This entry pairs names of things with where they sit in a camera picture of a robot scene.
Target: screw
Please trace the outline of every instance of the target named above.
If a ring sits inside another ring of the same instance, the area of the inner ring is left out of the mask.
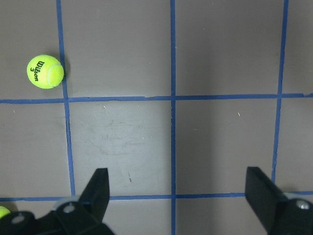
[[[63,208],[63,212],[66,213],[66,214],[71,213],[74,210],[75,210],[75,207],[71,203]]]
[[[18,216],[14,217],[11,222],[12,224],[19,224],[22,221],[24,221],[24,219],[25,219],[24,215],[20,213]]]
[[[308,210],[310,209],[310,205],[306,202],[306,201],[303,201],[303,200],[298,200],[296,202],[297,206],[302,209],[302,210]]]

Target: gray floor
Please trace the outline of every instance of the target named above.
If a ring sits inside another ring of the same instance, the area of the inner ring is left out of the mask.
[[[265,235],[247,166],[313,195],[313,2],[171,3],[2,2],[0,205],[43,216],[108,167],[117,235]],[[63,85],[28,81],[39,54]]]

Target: tennis ball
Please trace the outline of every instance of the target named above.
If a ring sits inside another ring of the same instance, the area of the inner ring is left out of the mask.
[[[11,212],[7,208],[0,206],[0,219],[10,213]]]
[[[61,83],[64,70],[56,58],[50,55],[38,55],[28,63],[27,76],[35,86],[50,89]]]

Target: yellow tennis ball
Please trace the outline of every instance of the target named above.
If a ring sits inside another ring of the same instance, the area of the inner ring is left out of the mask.
[[[0,206],[0,219],[10,213],[11,212],[7,208]]]
[[[38,55],[28,63],[27,76],[35,86],[50,89],[61,83],[64,70],[56,58],[50,55]]]

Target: tennis ball seam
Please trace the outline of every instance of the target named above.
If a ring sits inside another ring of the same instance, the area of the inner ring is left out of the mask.
[[[53,86],[53,85],[50,83],[50,73],[51,73],[53,67],[55,67],[55,66],[61,66],[61,65],[60,65],[60,64],[54,64],[54,65],[52,65],[52,66],[49,68],[48,73],[47,73],[47,83],[48,83],[48,85],[51,86],[51,87],[56,87],[56,86]]]

